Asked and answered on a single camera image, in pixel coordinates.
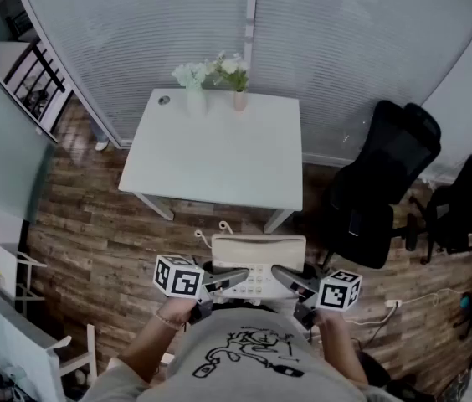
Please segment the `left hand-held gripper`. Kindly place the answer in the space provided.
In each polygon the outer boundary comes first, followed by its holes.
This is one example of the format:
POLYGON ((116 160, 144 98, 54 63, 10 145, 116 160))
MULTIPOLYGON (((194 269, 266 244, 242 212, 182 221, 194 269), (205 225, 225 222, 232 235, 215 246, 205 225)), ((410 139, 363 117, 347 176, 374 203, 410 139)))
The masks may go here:
POLYGON ((179 255, 158 255, 153 274, 154 285, 167 297, 195 301, 188 322, 193 325, 212 313, 213 293, 244 282, 248 268, 230 269, 221 280, 179 255))

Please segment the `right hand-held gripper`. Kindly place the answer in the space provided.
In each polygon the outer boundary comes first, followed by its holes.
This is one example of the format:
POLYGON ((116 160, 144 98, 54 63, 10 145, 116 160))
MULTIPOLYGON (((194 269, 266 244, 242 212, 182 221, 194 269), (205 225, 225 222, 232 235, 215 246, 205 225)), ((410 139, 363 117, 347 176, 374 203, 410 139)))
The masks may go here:
POLYGON ((362 286, 361 275, 345 270, 304 278, 290 268, 272 265, 271 274, 298 296, 294 317, 306 330, 314 326, 316 313, 320 310, 346 312, 357 302, 362 286))

